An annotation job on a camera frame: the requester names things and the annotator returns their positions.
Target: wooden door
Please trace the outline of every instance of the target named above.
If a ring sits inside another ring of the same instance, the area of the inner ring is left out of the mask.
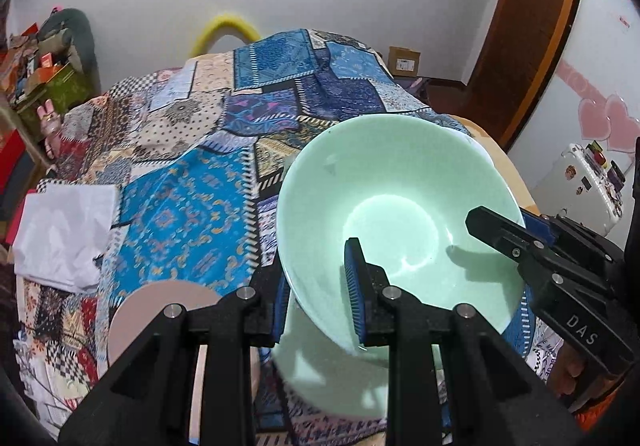
[[[551,77],[577,0],[498,0],[461,115],[508,148]]]

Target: pink heart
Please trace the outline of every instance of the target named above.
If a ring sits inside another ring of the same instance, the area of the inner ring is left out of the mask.
[[[582,99],[578,105],[578,119],[582,138],[585,140],[601,141],[611,134],[604,102]]]
[[[635,153],[636,139],[640,137],[640,121],[629,117],[625,102],[617,95],[609,96],[605,110],[611,125],[607,149]]]

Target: silver bolt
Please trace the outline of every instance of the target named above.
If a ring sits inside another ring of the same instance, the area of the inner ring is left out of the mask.
[[[180,307],[180,305],[178,305],[177,303],[170,303],[162,311],[162,314],[171,319],[177,318],[181,313],[182,307]]]
[[[463,318],[469,319],[476,315],[476,308],[473,305],[469,305],[468,303],[461,303],[456,308],[456,312]]]
[[[395,285],[387,285],[382,289],[382,296],[388,300],[396,300],[402,296],[402,291]]]
[[[236,291],[236,296],[241,300],[250,300],[255,296],[255,289],[253,287],[241,287]]]

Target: patchwork bedspread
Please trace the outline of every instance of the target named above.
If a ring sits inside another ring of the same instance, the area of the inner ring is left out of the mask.
[[[337,122],[384,112],[465,131],[397,86],[371,48],[306,29],[129,77],[69,112],[57,180],[118,184],[122,203],[96,295],[22,286],[16,350],[38,379],[25,373],[41,419],[62,425],[107,369],[110,317],[135,289],[178,278],[225,295],[270,264],[284,162]],[[523,355],[534,323],[525,293],[507,331]],[[262,374],[258,426],[271,432],[262,444],[345,445],[385,429],[384,420],[354,422],[309,406],[268,356]]]

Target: yellow arch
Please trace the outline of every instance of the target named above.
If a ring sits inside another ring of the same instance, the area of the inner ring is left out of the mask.
[[[248,22],[244,21],[240,16],[233,14],[221,14],[213,18],[202,34],[198,37],[196,44],[191,49],[190,58],[201,56],[207,52],[207,48],[213,38],[213,35],[223,27],[230,27],[242,35],[242,37],[251,43],[260,41],[261,36],[258,31],[251,26]]]

